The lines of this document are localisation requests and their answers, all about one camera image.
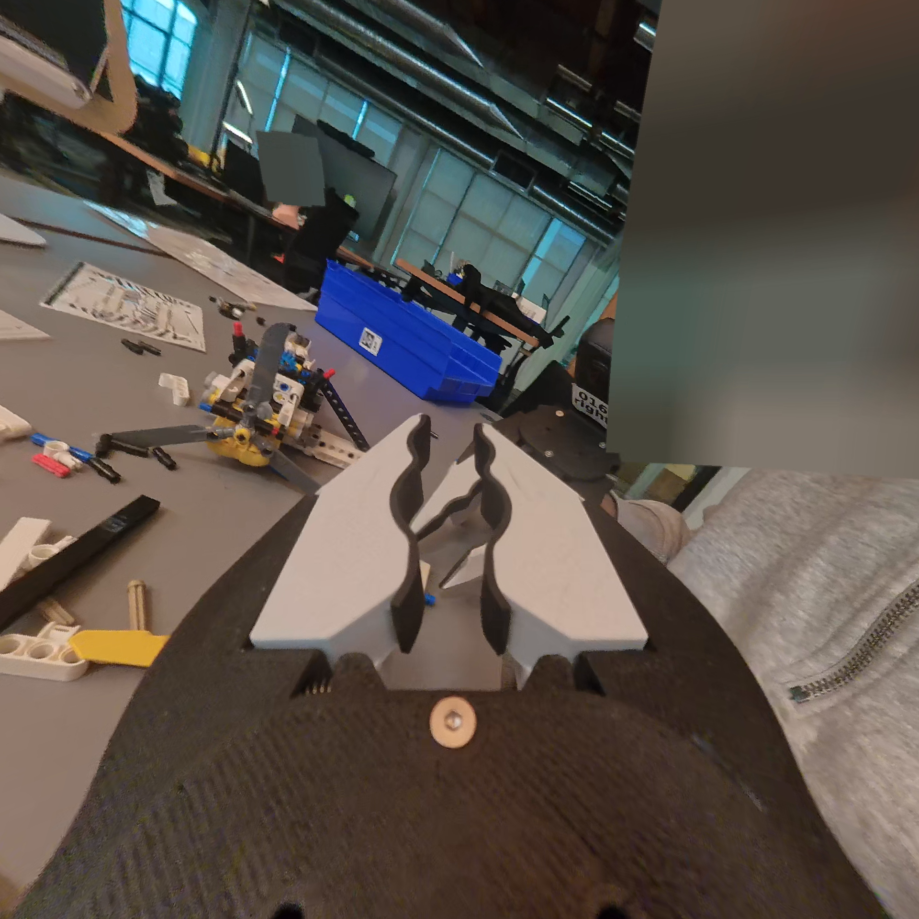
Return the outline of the grey zip hoodie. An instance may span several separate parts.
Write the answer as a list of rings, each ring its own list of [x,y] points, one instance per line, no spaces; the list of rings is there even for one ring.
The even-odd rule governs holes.
[[[669,568],[741,651],[846,856],[917,917],[917,480],[752,469]]]

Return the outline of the wooden edged table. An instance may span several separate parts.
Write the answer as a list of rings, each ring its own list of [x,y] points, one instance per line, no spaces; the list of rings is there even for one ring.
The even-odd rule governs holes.
[[[395,264],[409,275],[401,292],[404,302],[451,315],[452,326],[461,332],[471,329],[475,339],[510,337],[538,349],[560,338],[558,330],[549,331],[525,315],[512,295],[485,286],[470,264],[460,270],[456,283],[440,280],[432,268],[419,269],[403,258]]]

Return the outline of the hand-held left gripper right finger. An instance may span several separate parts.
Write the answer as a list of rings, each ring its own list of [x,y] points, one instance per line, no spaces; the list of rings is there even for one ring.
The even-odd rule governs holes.
[[[473,446],[491,529],[482,632],[516,683],[545,656],[643,650],[648,632],[580,496],[492,426],[476,426]]]

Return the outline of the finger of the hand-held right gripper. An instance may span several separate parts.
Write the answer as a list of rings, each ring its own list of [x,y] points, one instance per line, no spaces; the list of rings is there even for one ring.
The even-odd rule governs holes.
[[[426,538],[443,526],[448,518],[470,507],[480,494],[482,480],[476,468],[474,449],[448,469],[441,483],[414,517],[414,534]]]
[[[492,530],[480,511],[457,511],[420,540],[421,560],[430,565],[428,591],[443,591],[461,583],[457,572],[467,559],[487,544]]]

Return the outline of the person's right forearm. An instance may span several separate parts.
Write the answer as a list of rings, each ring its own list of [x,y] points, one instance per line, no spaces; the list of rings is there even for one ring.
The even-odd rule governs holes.
[[[693,531],[661,502],[607,495],[602,508],[687,586],[917,574],[916,479],[753,469]]]

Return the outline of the dark monitor screen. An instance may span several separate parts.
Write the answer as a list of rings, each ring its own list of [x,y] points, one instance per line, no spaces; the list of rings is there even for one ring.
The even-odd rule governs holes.
[[[396,175],[375,159],[370,147],[325,121],[316,122],[325,183],[341,197],[351,196],[359,214],[355,232],[361,238],[374,235],[392,191]]]

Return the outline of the lego helicopter model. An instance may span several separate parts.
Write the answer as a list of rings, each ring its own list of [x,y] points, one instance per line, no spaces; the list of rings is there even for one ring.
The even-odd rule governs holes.
[[[219,457],[269,469],[303,493],[316,494],[320,485],[284,448],[346,469],[370,444],[332,383],[335,372],[312,360],[310,346],[290,323],[268,326],[255,341],[241,321],[234,321],[231,370],[207,378],[200,402],[203,424],[101,434],[95,455],[151,458],[152,446],[204,444]]]

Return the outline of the white lego slope piece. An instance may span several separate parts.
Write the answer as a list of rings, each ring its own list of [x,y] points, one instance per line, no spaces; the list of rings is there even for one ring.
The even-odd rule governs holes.
[[[25,564],[29,552],[47,536],[52,521],[28,516],[20,517],[1,540],[1,590],[14,580]]]

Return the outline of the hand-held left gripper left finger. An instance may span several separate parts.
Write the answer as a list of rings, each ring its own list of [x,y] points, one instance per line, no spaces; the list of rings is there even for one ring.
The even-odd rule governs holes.
[[[409,417],[323,485],[249,634],[262,650],[308,649],[380,666],[410,652],[426,610],[418,539],[428,415]]]

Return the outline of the yellow lego panel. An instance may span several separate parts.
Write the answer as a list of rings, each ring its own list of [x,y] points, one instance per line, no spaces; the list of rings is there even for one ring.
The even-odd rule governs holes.
[[[144,629],[82,629],[68,639],[68,644],[80,659],[91,663],[146,669],[168,640],[169,636]]]

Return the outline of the white tan curved object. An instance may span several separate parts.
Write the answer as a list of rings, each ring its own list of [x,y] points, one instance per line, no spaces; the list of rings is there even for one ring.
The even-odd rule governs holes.
[[[138,98],[121,1],[3,1],[2,98],[100,134],[123,134]]]

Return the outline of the long black lego beam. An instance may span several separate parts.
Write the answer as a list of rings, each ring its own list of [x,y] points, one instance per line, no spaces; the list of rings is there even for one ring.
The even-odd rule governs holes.
[[[5,630],[121,539],[153,518],[161,502],[142,495],[87,530],[50,559],[1,592],[1,629]]]

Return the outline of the white lego beam with holes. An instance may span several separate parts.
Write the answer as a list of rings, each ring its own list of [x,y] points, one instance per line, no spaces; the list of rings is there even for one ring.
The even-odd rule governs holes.
[[[46,624],[37,635],[7,633],[1,636],[1,674],[56,682],[83,676],[89,661],[70,643],[80,626]]]

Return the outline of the blue plastic bin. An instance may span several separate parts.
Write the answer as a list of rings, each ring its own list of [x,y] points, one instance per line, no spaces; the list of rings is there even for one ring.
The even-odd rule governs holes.
[[[316,322],[421,399],[471,403],[497,383],[499,355],[333,260],[326,262]]]

